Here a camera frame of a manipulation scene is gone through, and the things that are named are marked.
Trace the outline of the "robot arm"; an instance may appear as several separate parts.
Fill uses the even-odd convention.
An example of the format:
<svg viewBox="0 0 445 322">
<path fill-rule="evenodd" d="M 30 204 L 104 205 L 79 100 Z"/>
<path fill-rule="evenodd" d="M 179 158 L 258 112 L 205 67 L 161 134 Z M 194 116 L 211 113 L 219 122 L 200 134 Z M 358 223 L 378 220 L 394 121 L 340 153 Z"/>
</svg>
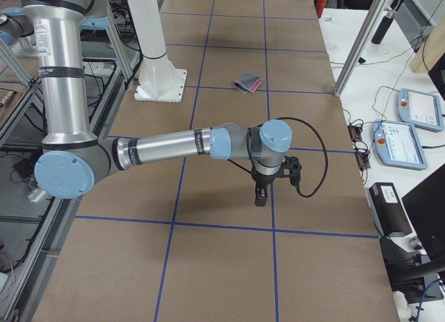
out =
<svg viewBox="0 0 445 322">
<path fill-rule="evenodd" d="M 38 186 L 59 199 L 74 199 L 116 172 L 155 161 L 208 155 L 247 159 L 255 182 L 254 203 L 262 207 L 267 189 L 283 177 L 293 137 L 282 120 L 242 129 L 233 123 L 146 138 L 111 138 L 104 124 L 90 125 L 81 27 L 110 24 L 108 0 L 21 0 L 31 20 L 44 95 L 47 135 L 34 173 Z"/>
<path fill-rule="evenodd" d="M 105 30 L 108 17 L 86 18 L 80 25 L 81 30 Z M 18 7 L 1 10 L 1 40 L 11 46 L 20 38 L 27 38 L 34 34 L 32 21 L 24 11 Z"/>
</svg>

